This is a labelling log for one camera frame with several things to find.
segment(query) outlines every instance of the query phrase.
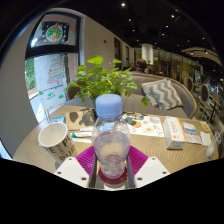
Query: napkin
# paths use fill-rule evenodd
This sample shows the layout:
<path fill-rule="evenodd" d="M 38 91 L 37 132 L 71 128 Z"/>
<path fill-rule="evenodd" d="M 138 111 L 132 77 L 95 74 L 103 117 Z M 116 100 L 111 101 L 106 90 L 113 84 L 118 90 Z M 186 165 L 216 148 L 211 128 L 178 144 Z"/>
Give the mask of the napkin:
<path fill-rule="evenodd" d="M 210 134 L 209 133 L 205 133 L 203 131 L 200 131 L 200 135 L 201 135 L 202 145 L 209 146 L 210 143 L 211 143 Z"/>

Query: plastic water bottle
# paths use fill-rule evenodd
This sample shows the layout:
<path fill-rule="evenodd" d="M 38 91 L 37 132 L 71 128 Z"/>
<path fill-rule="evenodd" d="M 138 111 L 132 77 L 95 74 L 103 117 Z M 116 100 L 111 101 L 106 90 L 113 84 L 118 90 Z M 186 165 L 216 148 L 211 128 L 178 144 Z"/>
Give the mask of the plastic water bottle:
<path fill-rule="evenodd" d="M 103 175 L 119 178 L 125 170 L 130 148 L 130 132 L 122 118 L 122 99 L 116 94 L 105 94 L 96 99 L 97 120 L 93 128 L 92 144 Z"/>

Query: potted plant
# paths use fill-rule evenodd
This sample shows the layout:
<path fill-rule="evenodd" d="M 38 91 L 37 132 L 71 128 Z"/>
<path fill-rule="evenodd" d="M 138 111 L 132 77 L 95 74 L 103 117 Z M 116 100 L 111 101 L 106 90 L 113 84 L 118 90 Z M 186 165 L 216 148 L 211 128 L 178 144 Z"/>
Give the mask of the potted plant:
<path fill-rule="evenodd" d="M 100 55 L 94 55 L 87 62 L 93 64 L 93 68 L 86 72 L 86 66 L 80 65 L 77 68 L 76 78 L 79 78 L 81 82 L 84 82 L 85 85 L 78 85 L 74 80 L 70 82 L 67 86 L 67 89 L 70 86 L 79 87 L 80 91 L 75 95 L 79 96 L 82 102 L 85 102 L 85 95 L 92 98 L 94 101 L 96 98 L 103 94 L 118 94 L 130 97 L 132 94 L 126 89 L 138 89 L 142 88 L 141 84 L 136 84 L 131 76 L 129 71 L 131 68 L 126 69 L 124 72 L 118 71 L 119 68 L 115 68 L 116 63 L 121 63 L 121 61 L 114 59 L 113 63 L 110 63 L 111 70 L 108 71 L 101 67 L 103 62 L 103 57 Z M 143 97 L 141 103 L 144 106 L 147 106 L 149 100 L 146 97 Z"/>

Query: doorway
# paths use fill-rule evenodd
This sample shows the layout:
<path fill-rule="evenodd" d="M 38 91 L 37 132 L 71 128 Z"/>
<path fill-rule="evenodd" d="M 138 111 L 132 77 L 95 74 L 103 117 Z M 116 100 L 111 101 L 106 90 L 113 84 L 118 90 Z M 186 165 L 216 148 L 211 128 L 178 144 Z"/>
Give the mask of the doorway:
<path fill-rule="evenodd" d="M 114 38 L 114 53 L 115 53 L 115 59 L 121 61 L 121 43 L 116 38 Z M 115 65 L 116 68 L 119 68 L 119 70 L 121 70 L 121 63 L 117 63 Z"/>

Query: bottle label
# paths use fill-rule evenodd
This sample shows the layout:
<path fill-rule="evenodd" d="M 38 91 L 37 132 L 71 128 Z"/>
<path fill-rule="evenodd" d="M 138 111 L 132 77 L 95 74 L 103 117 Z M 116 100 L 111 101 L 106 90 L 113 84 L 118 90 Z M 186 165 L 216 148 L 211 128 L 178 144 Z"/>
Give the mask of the bottle label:
<path fill-rule="evenodd" d="M 110 131 L 113 129 L 114 124 L 104 124 L 101 129 L 100 132 L 104 132 L 104 131 Z"/>

